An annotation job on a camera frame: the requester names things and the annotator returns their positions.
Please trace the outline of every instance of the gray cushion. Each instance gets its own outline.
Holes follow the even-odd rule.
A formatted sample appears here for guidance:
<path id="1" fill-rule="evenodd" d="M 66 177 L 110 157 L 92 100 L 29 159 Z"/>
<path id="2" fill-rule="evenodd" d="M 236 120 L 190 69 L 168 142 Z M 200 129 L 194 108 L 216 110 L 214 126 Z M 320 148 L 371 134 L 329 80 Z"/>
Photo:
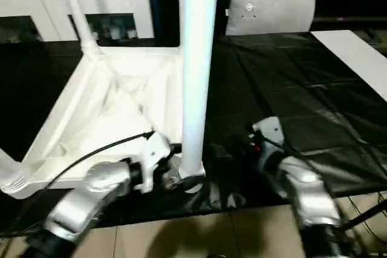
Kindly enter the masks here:
<path id="1" fill-rule="evenodd" d="M 308 31 L 316 0 L 231 0 L 226 35 Z"/>

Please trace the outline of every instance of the cabinet door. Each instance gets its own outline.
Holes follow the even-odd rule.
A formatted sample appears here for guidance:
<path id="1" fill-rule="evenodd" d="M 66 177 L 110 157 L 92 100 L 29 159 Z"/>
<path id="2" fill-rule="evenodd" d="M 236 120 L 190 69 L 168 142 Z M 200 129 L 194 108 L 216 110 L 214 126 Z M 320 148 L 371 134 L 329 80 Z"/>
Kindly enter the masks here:
<path id="1" fill-rule="evenodd" d="M 58 40 L 42 0 L 0 0 L 0 43 Z"/>
<path id="2" fill-rule="evenodd" d="M 152 38 L 149 0 L 79 0 L 96 39 Z M 62 40 L 77 40 L 66 0 L 44 0 Z"/>

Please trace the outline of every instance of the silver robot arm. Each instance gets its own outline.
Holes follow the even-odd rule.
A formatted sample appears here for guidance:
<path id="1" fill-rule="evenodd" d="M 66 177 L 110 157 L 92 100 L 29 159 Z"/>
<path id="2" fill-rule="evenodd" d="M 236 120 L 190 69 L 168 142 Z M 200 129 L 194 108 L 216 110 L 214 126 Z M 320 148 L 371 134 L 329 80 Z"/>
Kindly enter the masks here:
<path id="1" fill-rule="evenodd" d="M 322 177 L 304 158 L 285 152 L 279 119 L 270 117 L 255 123 L 250 132 L 250 145 L 259 146 L 261 152 L 255 167 L 278 195 L 288 199 L 297 220 L 305 256 L 353 257 L 353 244 L 340 227 L 339 209 Z"/>
<path id="2" fill-rule="evenodd" d="M 27 239 L 29 247 L 21 257 L 71 257 L 106 206 L 131 189 L 142 193 L 153 190 L 154 171 L 171 153 L 167 139 L 155 132 L 147 140 L 139 162 L 128 158 L 93 166 L 83 182 L 50 212 L 43 231 Z"/>

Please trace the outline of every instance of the floor tile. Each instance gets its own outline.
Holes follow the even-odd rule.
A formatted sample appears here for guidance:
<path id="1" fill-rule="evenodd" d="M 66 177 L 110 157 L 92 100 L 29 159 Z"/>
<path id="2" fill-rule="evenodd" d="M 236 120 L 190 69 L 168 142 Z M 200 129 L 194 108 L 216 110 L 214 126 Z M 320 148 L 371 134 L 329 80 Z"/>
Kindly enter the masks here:
<path id="1" fill-rule="evenodd" d="M 369 195 L 359 195 L 351 197 L 357 208 L 361 213 L 367 211 L 371 207 L 378 203 L 378 194 L 372 193 Z M 348 198 L 339 199 L 339 204 L 343 211 L 346 213 L 349 219 L 358 216 L 358 212 L 350 203 Z M 355 227 L 356 231 L 362 237 L 369 252 L 387 252 L 387 216 L 383 213 L 379 213 L 366 221 L 369 228 L 374 232 L 377 237 L 386 241 L 386 243 L 379 242 L 375 237 L 370 234 L 364 223 Z"/>
<path id="2" fill-rule="evenodd" d="M 91 230 L 74 253 L 73 258 L 113 258 L 116 231 L 117 227 Z M 24 240 L 24 237 L 16 238 L 6 258 L 18 257 L 27 246 Z"/>
<path id="3" fill-rule="evenodd" d="M 237 258 L 229 214 L 118 227 L 114 258 Z"/>
<path id="4" fill-rule="evenodd" d="M 290 207 L 239 210 L 231 214 L 241 258 L 303 258 Z"/>

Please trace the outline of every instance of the black cable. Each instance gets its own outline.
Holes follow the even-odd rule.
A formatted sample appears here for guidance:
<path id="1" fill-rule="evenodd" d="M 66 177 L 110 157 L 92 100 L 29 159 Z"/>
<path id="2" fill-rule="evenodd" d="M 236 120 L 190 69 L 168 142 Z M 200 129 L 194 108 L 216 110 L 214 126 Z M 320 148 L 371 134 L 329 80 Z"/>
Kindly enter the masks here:
<path id="1" fill-rule="evenodd" d="M 13 220 L 13 223 L 11 224 L 11 226 L 9 227 L 9 230 L 8 230 L 8 234 L 6 234 L 6 236 L 11 236 L 12 235 L 12 232 L 14 231 L 14 229 L 17 229 L 17 226 L 18 226 L 18 223 L 19 221 L 33 208 L 34 205 L 36 205 L 44 196 L 44 194 L 46 194 L 47 190 L 50 189 L 50 187 L 55 183 L 57 182 L 57 180 L 62 176 L 64 175 L 67 171 L 69 171 L 70 169 L 72 169 L 74 166 L 80 164 L 82 161 L 84 160 L 87 160 L 88 158 L 92 157 L 93 155 L 96 155 L 104 150 L 107 150 L 107 149 L 110 149 L 114 146 L 117 146 L 117 145 L 120 145 L 122 143 L 126 143 L 126 142 L 129 142 L 129 141 L 132 141 L 132 140 L 135 140 L 135 139 L 138 139 L 138 138 L 141 138 L 141 137 L 145 137 L 145 138 L 149 138 L 151 135 L 153 134 L 153 132 L 145 132 L 145 133 L 141 133 L 141 134 L 137 134 L 137 135 L 134 135 L 134 136 L 131 136 L 131 137 L 127 137 L 127 138 L 124 138 L 124 139 L 121 139 L 121 140 L 117 140 L 113 143 L 110 143 L 106 146 L 103 146 L 101 148 L 98 148 L 88 154 L 86 154 L 85 156 L 79 158 L 78 160 L 76 160 L 75 162 L 73 162 L 72 164 L 70 164 L 68 167 L 66 167 L 65 169 L 63 169 L 63 171 L 61 171 L 58 175 L 55 176 L 55 178 L 53 178 L 40 192 L 39 194 L 37 194 L 37 196 L 27 205 L 25 206 L 24 208 L 22 208 L 22 210 L 18 213 L 18 215 L 16 216 L 16 218 Z M 9 239 L 7 241 L 7 243 L 5 244 L 4 246 L 4 250 L 2 251 L 1 253 L 1 256 L 0 258 L 5 258 L 9 249 L 10 249 L 10 246 L 11 246 L 11 243 L 12 243 L 12 239 Z"/>
<path id="2" fill-rule="evenodd" d="M 357 212 L 357 214 L 362 214 L 362 212 L 359 210 L 359 208 L 357 207 L 357 205 L 355 204 L 355 202 L 352 200 L 352 198 L 349 196 L 348 199 L 350 200 L 353 208 L 355 209 L 355 211 Z M 383 244 L 387 244 L 387 241 L 386 240 L 383 240 L 382 238 L 378 237 L 378 235 L 375 234 L 375 232 L 372 231 L 371 227 L 367 224 L 367 221 L 364 221 L 363 222 L 367 232 L 375 238 L 375 240 L 379 241 L 380 243 L 383 243 Z"/>

